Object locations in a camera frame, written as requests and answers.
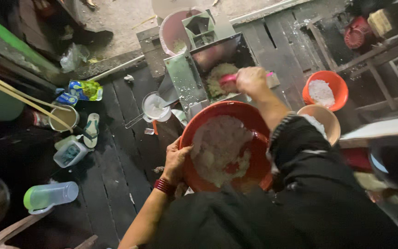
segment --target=black clothing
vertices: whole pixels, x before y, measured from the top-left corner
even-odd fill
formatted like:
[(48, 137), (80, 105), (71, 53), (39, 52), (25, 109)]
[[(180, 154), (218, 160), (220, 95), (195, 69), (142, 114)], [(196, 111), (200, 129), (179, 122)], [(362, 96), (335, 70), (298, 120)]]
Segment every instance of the black clothing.
[(398, 248), (398, 228), (372, 203), (335, 149), (305, 118), (272, 133), (285, 189), (270, 198), (225, 186), (171, 203), (150, 248)]

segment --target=green lid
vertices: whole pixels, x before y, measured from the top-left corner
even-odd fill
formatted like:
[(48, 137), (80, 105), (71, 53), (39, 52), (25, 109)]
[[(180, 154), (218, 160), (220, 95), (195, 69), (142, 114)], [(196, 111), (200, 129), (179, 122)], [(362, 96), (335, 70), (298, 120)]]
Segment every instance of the green lid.
[(33, 209), (32, 204), (30, 203), (30, 196), (33, 193), (35, 186), (29, 188), (29, 190), (27, 190), (26, 194), (24, 195), (24, 207), (26, 207), (28, 210)]

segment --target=person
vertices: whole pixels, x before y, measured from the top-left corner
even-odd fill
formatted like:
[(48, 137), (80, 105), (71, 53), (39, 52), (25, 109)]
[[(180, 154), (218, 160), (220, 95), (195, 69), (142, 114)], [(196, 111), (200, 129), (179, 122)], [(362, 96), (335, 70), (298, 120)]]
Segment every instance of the person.
[[(368, 199), (337, 150), (271, 92), (265, 70), (240, 69), (236, 85), (271, 130), (267, 154), (284, 189), (270, 195), (255, 187), (243, 194), (227, 185), (169, 204), (169, 196), (154, 188), (119, 249), (398, 248), (398, 228)], [(161, 179), (178, 184), (191, 149), (179, 150), (179, 139), (168, 146)]]

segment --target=flip-flop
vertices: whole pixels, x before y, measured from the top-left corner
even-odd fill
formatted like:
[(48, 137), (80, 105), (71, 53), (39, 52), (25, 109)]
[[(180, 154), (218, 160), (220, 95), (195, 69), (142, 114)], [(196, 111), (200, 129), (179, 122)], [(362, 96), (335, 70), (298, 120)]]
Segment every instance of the flip-flop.
[(88, 116), (87, 125), (84, 128), (84, 144), (89, 148), (94, 148), (98, 142), (99, 134), (99, 114), (92, 113)]

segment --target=pink scoop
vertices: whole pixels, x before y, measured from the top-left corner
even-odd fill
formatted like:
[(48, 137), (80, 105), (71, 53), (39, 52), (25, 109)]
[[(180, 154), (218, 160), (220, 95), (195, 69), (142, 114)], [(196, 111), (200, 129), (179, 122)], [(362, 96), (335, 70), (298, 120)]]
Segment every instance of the pink scoop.
[[(268, 74), (267, 74), (267, 77), (268, 77), (268, 76), (271, 76), (271, 75), (273, 75), (273, 72), (268, 73)], [(228, 82), (236, 82), (236, 80), (237, 80), (237, 74), (225, 74), (225, 75), (222, 76), (221, 79), (219, 80), (219, 84), (220, 84), (221, 86), (223, 86), (223, 85), (225, 85), (225, 84), (228, 83)]]

